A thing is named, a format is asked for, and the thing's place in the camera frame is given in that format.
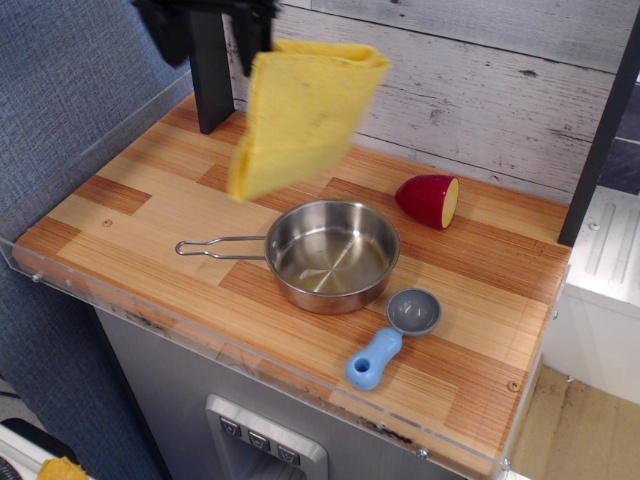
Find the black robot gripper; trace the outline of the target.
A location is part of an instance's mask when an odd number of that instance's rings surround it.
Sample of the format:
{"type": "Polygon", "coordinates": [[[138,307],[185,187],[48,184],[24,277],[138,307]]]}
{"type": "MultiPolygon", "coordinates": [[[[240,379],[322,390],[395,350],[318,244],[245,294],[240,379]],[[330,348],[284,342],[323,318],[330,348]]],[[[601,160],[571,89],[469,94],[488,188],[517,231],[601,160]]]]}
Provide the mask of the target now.
{"type": "Polygon", "coordinates": [[[271,50],[272,20],[280,11],[278,1],[150,0],[134,1],[164,61],[178,67],[190,55],[190,30],[184,11],[231,14],[243,74],[250,76],[260,52],[271,50]]]}

